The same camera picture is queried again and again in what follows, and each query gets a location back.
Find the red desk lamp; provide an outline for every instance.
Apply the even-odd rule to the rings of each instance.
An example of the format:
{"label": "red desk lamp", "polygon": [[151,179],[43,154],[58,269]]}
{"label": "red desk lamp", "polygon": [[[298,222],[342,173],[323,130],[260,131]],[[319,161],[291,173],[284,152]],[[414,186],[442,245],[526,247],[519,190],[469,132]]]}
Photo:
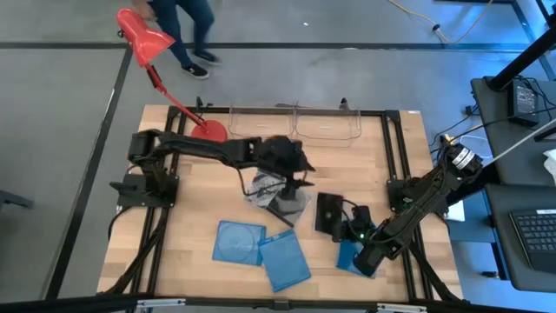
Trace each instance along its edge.
{"label": "red desk lamp", "polygon": [[137,63],[144,67],[149,74],[150,81],[155,89],[160,91],[169,101],[178,107],[187,117],[197,125],[191,131],[192,137],[224,142],[228,139],[228,132],[222,123],[214,120],[204,120],[188,110],[181,103],[175,100],[166,87],[162,84],[162,79],[158,76],[155,67],[150,61],[166,50],[174,39],[159,30],[150,29],[147,24],[132,10],[124,8],[118,11],[116,20],[122,28],[122,35],[126,38],[133,49]]}

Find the wooden tabletop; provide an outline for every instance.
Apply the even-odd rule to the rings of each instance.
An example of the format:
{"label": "wooden tabletop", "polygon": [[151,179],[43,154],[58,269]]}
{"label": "wooden tabletop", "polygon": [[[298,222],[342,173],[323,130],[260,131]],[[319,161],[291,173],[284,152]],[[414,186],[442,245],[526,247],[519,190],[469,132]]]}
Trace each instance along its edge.
{"label": "wooden tabletop", "polygon": [[[147,105],[139,129],[162,130],[167,110],[168,106],[165,105]],[[228,125],[228,114],[206,114],[203,118]],[[248,128],[249,118],[253,119],[252,129]],[[261,123],[275,123],[277,128],[284,129],[283,118],[260,115],[242,117],[243,125],[247,125],[242,131],[256,134]],[[401,121],[411,173],[413,176],[422,176],[432,169],[432,163],[420,112],[402,111]],[[396,169],[398,176],[402,177],[394,126],[390,126]],[[192,128],[193,124],[187,122],[185,134],[189,134]],[[361,129],[361,136],[353,140],[349,147],[304,144],[308,160],[316,168],[316,172],[308,175],[308,181],[315,186],[305,189],[313,200],[297,221],[295,234],[312,277],[277,293],[272,291],[262,266],[213,261],[212,253],[216,229],[221,220],[265,225],[267,236],[287,230],[288,226],[267,211],[255,209],[243,201],[240,181],[234,169],[213,160],[181,156],[178,166],[181,179],[179,193],[176,205],[170,211],[156,294],[180,297],[407,301],[401,257],[394,261],[385,259],[375,279],[357,276],[335,268],[339,244],[333,243],[330,236],[314,230],[316,194],[319,191],[341,194],[355,203],[368,205],[375,224],[391,216],[385,185],[389,174],[381,120],[378,117],[362,117]],[[255,172],[256,169],[243,171],[246,182]],[[114,225],[98,284],[99,291],[111,287],[135,257],[145,212],[144,208],[133,208]],[[428,261],[448,288],[456,296],[461,296],[446,225],[438,217],[429,215],[421,222],[421,228]],[[150,260],[146,262],[141,290],[146,289],[149,268]],[[413,269],[417,293],[423,297],[419,268],[414,260]]]}

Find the jeans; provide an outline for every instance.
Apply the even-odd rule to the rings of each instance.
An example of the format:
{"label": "jeans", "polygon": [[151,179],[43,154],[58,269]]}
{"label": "jeans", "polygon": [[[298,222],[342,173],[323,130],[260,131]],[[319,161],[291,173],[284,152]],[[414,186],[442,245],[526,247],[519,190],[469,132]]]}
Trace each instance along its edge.
{"label": "jeans", "polygon": [[209,3],[207,0],[153,0],[149,4],[156,13],[156,22],[162,31],[175,39],[175,43],[170,46],[170,50],[183,67],[190,66],[193,62],[189,58],[188,52],[185,50],[185,44],[182,41],[176,5],[181,6],[195,22],[193,37],[195,53],[197,54],[205,49],[205,37],[210,26],[215,22],[215,16]]}

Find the computer keyboard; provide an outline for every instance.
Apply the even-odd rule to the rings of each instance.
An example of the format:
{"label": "computer keyboard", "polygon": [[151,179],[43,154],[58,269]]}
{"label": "computer keyboard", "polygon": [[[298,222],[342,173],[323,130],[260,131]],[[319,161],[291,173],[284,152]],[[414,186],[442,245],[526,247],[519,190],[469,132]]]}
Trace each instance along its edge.
{"label": "computer keyboard", "polygon": [[556,273],[556,210],[516,210],[510,217],[531,267]]}

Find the black sneaker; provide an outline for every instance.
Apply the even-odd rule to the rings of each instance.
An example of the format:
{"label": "black sneaker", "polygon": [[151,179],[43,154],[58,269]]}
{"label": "black sneaker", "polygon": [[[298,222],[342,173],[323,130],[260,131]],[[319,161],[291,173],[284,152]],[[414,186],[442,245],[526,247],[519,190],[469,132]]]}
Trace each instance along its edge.
{"label": "black sneaker", "polygon": [[210,76],[207,70],[195,63],[192,63],[190,66],[182,66],[182,69],[186,70],[191,76],[197,79],[207,79]]}
{"label": "black sneaker", "polygon": [[195,53],[195,56],[201,58],[204,62],[210,65],[220,65],[222,63],[217,56],[206,50]]}

